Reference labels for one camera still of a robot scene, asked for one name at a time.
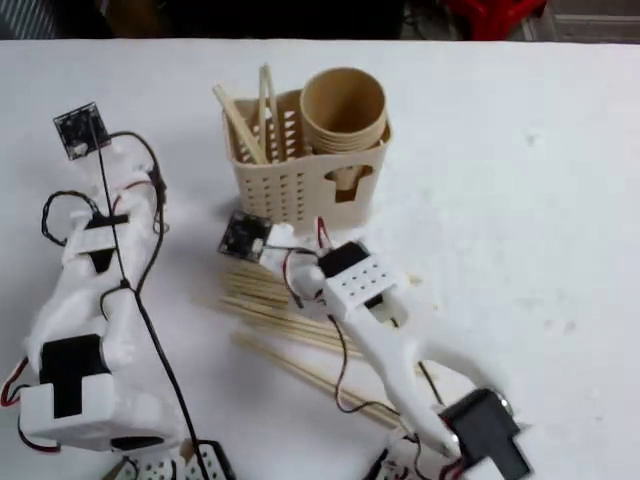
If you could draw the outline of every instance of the white tablecloth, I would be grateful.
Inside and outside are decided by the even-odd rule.
[[[2,375],[60,273],[60,250],[39,234],[42,204],[55,190],[82,188],[51,119],[96,101],[109,130],[148,138],[169,185],[171,232],[145,299],[198,434],[223,443],[242,480],[362,476],[385,430],[345,417],[329,397],[231,345],[236,322],[207,306],[220,292],[216,246],[237,205],[211,86],[253,97],[265,61],[278,90],[336,65],[380,79],[396,136],[367,233],[400,269],[425,279],[419,293],[443,321],[460,322],[507,368],[512,401],[545,438],[527,452],[540,478],[633,475],[638,47],[0,43]],[[62,229],[61,218],[52,221]],[[337,357],[286,348],[337,374]],[[145,335],[141,349],[150,352]],[[151,353],[147,361],[148,384],[169,391]],[[352,363],[347,382],[380,392],[368,367]],[[452,399],[453,387],[441,384]],[[17,415],[0,412],[3,478],[99,478],[116,460],[75,449],[31,453],[18,440]]]

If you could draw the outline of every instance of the stacked paper cup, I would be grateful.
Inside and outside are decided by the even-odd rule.
[[[378,81],[356,68],[319,73],[300,96],[304,133],[314,153],[348,154],[378,145],[387,124],[386,99]],[[334,172],[338,189],[349,190],[359,168]]]

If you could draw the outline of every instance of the beige plastic basket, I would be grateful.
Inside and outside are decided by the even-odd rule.
[[[272,158],[273,163],[256,165],[223,114],[229,159],[240,188],[242,208],[274,222],[290,223],[299,230],[310,229],[316,216],[322,216],[334,228],[362,224],[392,138],[390,123],[387,120],[379,144],[368,150],[311,155],[311,146],[305,141],[300,121],[300,93],[301,90],[293,90],[277,97],[279,123],[286,144],[284,162],[277,158],[271,118],[267,119],[266,149],[267,157]],[[234,103],[257,138],[259,101],[236,100]],[[353,188],[338,188],[334,179],[339,169],[358,172],[359,179]]]

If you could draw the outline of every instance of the white robotic arm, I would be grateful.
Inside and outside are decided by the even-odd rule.
[[[317,259],[299,255],[296,263],[285,261],[302,248],[308,244],[287,224],[273,225],[266,240],[254,246],[261,250],[260,264],[275,275],[285,272],[296,296],[324,300],[326,313],[380,376],[408,432],[445,457],[459,458],[466,478],[519,480],[533,474],[514,441],[520,429],[506,400],[507,376],[486,349],[425,311],[384,259],[361,243],[320,250]],[[399,328],[390,327],[391,319]],[[436,412],[418,388],[415,367],[422,360],[466,376],[476,390]]]
[[[146,155],[120,151],[104,132],[101,154],[109,172],[109,207],[98,153],[87,154],[87,145],[79,142],[91,144],[86,122],[98,125],[96,116],[95,105],[89,105],[64,116],[62,130],[56,119],[63,142],[63,133],[71,137],[69,143],[75,142],[65,143],[70,158],[94,175],[95,193],[88,202],[98,211],[76,212],[71,234],[59,242],[64,245],[62,274],[25,340],[40,384],[21,390],[20,427],[27,435],[96,451],[132,454],[171,448],[184,437],[177,405],[118,376],[134,361],[143,324],[132,288],[156,245],[155,215],[162,206],[153,185],[153,164]],[[91,133],[96,140],[96,132]],[[82,155],[76,159],[72,153],[78,148]]]

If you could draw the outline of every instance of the chopstick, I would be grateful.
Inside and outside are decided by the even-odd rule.
[[[256,142],[255,137],[249,130],[247,126],[247,122],[242,117],[242,114],[238,111],[235,104],[231,101],[229,96],[226,94],[222,85],[216,85],[213,87],[213,93],[216,95],[218,102],[222,106],[222,109],[227,114],[229,121],[233,125],[238,137],[244,142],[249,150],[249,153],[253,157],[253,160],[259,165],[267,165],[269,162],[267,161],[267,156],[260,149],[260,145]]]
[[[273,88],[273,79],[271,78],[271,67],[268,63],[262,66],[262,74],[267,82],[267,89],[269,90],[269,109],[271,110],[271,122],[273,123],[273,130],[276,133],[276,146],[278,147],[278,160],[285,162],[287,157],[285,155],[284,144],[282,142],[282,130],[280,128],[280,115],[278,114],[278,99],[276,97],[275,89]]]
[[[265,85],[265,76],[264,76],[264,67],[260,67],[260,71],[259,71],[259,76],[260,76],[260,99],[258,101],[258,118],[259,118],[259,123],[260,123],[260,148],[262,149],[262,151],[264,152],[264,154],[267,154],[267,119],[266,119],[266,108],[267,108],[267,102],[265,99],[265,90],[266,90],[266,85]]]

